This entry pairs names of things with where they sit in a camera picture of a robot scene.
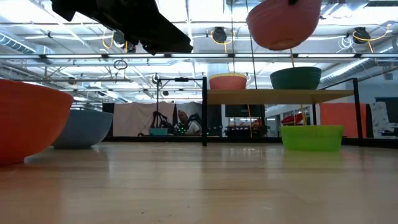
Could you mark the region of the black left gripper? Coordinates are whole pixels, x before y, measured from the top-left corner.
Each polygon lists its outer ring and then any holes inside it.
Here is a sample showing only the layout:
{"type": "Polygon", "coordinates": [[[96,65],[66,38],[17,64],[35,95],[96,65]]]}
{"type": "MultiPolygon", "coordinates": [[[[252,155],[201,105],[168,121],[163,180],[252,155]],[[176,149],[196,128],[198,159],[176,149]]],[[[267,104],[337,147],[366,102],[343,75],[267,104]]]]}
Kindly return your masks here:
{"type": "Polygon", "coordinates": [[[51,0],[52,10],[67,21],[76,12],[96,21],[107,18],[110,27],[124,34],[130,42],[142,44],[145,51],[159,53],[190,53],[190,38],[174,26],[158,10],[155,0],[51,0]]]}

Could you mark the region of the large pink bowl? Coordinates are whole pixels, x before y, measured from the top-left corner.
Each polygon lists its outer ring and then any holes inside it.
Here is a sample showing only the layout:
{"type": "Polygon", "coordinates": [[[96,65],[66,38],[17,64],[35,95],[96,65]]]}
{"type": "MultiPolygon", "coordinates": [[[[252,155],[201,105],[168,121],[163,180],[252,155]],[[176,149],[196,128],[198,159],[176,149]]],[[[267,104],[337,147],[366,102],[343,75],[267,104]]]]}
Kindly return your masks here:
{"type": "Polygon", "coordinates": [[[250,10],[246,23],[255,43],[278,51],[294,48],[307,40],[320,20],[322,0],[264,0],[250,10]]]}

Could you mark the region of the large teal bowl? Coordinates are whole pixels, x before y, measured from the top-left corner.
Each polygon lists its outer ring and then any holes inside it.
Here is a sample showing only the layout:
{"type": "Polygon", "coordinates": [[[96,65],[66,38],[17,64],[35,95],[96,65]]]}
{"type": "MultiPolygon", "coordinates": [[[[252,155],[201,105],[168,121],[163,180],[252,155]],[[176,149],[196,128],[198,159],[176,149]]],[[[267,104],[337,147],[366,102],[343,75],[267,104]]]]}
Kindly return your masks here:
{"type": "Polygon", "coordinates": [[[273,72],[270,79],[276,90],[316,90],[321,75],[317,67],[292,67],[273,72]]]}

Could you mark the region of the small orange-pink bowl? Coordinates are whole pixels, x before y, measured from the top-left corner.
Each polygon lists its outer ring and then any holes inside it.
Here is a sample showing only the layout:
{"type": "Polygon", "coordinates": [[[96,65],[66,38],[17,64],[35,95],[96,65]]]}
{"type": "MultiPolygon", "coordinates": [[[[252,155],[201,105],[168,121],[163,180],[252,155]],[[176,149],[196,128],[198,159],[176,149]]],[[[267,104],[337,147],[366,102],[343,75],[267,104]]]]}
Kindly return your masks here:
{"type": "Polygon", "coordinates": [[[243,90],[246,88],[246,77],[223,76],[211,78],[210,88],[212,90],[243,90]]]}

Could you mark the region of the large blue bowl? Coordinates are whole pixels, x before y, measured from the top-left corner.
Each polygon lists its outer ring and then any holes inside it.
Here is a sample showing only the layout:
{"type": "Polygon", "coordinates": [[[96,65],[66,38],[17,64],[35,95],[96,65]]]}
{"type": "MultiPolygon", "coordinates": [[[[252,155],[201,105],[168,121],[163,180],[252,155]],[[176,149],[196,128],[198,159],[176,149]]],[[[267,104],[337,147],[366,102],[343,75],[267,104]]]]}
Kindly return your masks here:
{"type": "Polygon", "coordinates": [[[70,110],[68,121],[58,138],[52,143],[54,149],[87,149],[105,137],[104,113],[101,111],[70,110]]]}

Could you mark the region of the small lime green bowl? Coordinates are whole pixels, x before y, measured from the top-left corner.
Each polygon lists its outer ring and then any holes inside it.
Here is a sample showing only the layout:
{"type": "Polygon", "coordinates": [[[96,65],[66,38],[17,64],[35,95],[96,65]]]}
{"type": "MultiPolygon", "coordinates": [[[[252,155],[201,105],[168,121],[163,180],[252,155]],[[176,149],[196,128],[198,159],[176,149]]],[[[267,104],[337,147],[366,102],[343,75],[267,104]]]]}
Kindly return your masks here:
{"type": "Polygon", "coordinates": [[[344,126],[282,126],[280,133],[286,150],[337,152],[341,148],[344,126]]]}

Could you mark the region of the large red-orange bowl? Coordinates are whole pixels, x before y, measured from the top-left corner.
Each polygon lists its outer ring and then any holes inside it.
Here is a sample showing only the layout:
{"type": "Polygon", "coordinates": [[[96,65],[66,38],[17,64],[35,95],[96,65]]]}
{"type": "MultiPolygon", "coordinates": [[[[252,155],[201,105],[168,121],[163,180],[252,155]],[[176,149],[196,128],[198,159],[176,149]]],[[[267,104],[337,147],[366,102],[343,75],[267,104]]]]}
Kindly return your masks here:
{"type": "Polygon", "coordinates": [[[0,79],[0,165],[21,163],[60,135],[73,97],[52,88],[0,79]]]}

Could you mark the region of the long ceiling light strip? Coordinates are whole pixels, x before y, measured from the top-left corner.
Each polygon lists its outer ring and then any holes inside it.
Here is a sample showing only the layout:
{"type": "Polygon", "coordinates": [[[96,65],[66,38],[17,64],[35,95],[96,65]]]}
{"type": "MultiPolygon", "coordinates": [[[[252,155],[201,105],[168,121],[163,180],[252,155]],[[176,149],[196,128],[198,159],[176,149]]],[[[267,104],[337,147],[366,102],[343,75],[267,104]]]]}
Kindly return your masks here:
{"type": "Polygon", "coordinates": [[[398,58],[398,53],[376,54],[0,54],[0,59],[109,59],[109,58],[398,58]]]}

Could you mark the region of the pale pink curtain sheet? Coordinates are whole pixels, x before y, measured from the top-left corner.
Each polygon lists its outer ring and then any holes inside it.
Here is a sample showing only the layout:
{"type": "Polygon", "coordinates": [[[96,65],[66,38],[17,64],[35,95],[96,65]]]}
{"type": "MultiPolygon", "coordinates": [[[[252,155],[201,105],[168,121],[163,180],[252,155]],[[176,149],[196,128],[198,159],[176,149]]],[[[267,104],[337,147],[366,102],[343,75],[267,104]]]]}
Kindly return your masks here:
{"type": "Polygon", "coordinates": [[[115,104],[113,116],[113,136],[138,137],[139,133],[149,134],[153,112],[166,116],[171,123],[175,105],[173,103],[127,103],[115,104]]]}

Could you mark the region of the grey white curtain sheet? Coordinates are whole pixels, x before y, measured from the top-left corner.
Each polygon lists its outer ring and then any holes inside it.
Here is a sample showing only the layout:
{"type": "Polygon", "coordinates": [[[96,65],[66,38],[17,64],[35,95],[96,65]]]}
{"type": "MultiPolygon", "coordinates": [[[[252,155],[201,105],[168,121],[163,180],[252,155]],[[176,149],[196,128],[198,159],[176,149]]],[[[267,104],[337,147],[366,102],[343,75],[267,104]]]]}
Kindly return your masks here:
{"type": "Polygon", "coordinates": [[[183,111],[188,116],[193,114],[198,114],[199,116],[202,115],[202,104],[196,102],[189,102],[189,103],[179,103],[176,104],[177,111],[183,111]]]}

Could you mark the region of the black upright panel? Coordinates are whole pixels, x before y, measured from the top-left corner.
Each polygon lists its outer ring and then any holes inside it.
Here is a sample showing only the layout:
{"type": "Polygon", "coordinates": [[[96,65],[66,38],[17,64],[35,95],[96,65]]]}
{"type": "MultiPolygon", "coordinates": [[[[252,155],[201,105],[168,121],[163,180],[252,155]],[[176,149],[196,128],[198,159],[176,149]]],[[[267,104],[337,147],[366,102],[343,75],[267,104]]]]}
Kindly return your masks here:
{"type": "Polygon", "coordinates": [[[102,112],[104,113],[103,129],[106,136],[113,136],[114,103],[103,103],[102,112]]]}

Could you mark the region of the person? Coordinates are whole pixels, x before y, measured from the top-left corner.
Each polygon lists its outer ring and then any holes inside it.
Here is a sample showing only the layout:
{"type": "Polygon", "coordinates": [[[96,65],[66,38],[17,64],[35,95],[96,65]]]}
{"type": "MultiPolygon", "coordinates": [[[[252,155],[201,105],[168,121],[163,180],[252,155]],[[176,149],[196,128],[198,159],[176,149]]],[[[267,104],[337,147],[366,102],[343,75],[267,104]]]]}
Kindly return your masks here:
{"type": "Polygon", "coordinates": [[[179,135],[200,136],[201,127],[193,120],[190,120],[186,112],[178,110],[177,112],[179,122],[174,126],[174,131],[179,135]]]}

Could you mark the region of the black monitor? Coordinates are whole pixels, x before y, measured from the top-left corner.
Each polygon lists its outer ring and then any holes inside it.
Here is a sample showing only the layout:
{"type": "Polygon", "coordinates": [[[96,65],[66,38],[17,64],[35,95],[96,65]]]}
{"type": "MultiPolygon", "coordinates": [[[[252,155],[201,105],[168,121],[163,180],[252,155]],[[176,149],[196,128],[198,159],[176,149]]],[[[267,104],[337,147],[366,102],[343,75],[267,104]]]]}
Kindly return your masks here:
{"type": "Polygon", "coordinates": [[[225,116],[229,118],[261,117],[264,105],[225,105],[225,116]]]}

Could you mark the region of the orange panel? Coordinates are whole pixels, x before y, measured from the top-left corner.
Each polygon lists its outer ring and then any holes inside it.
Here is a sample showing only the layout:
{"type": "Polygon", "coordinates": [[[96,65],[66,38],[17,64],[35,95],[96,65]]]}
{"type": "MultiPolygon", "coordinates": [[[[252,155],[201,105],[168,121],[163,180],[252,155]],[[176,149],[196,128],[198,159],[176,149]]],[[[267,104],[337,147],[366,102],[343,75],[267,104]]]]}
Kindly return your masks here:
{"type": "Polygon", "coordinates": [[[344,126],[344,137],[358,138],[356,107],[354,103],[320,104],[320,124],[344,126]]]}

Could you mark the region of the silver ceiling duct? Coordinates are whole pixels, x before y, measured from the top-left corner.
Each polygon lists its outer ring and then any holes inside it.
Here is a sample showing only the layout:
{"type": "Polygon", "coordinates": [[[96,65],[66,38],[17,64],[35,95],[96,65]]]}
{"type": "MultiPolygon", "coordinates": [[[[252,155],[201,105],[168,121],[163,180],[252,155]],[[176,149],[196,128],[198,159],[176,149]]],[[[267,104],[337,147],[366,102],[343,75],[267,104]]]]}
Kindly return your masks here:
{"type": "Polygon", "coordinates": [[[0,32],[0,45],[9,47],[10,49],[16,50],[22,54],[34,54],[35,50],[22,42],[12,38],[3,32],[0,32]]]}
{"type": "Polygon", "coordinates": [[[393,57],[385,57],[384,55],[396,55],[398,60],[398,35],[395,35],[387,41],[379,44],[373,49],[373,53],[362,53],[362,56],[371,55],[370,58],[360,57],[356,58],[350,63],[342,63],[323,71],[320,79],[320,86],[331,85],[342,81],[345,78],[365,72],[370,68],[380,66],[386,63],[387,60],[392,60],[393,57]]]}

